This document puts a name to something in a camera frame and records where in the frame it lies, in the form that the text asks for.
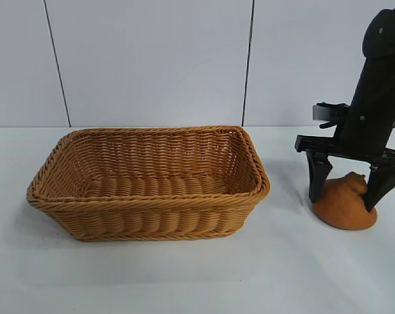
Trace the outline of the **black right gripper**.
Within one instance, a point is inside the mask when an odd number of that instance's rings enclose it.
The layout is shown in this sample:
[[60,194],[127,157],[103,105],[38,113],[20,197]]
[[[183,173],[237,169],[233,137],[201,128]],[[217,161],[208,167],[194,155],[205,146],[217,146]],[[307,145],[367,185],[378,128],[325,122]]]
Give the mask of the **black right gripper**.
[[364,204],[370,212],[395,188],[395,152],[386,144],[395,124],[395,57],[366,60],[351,104],[317,103],[313,119],[321,129],[334,128],[332,137],[299,135],[297,152],[306,151],[309,199],[317,202],[333,166],[328,156],[371,165]]

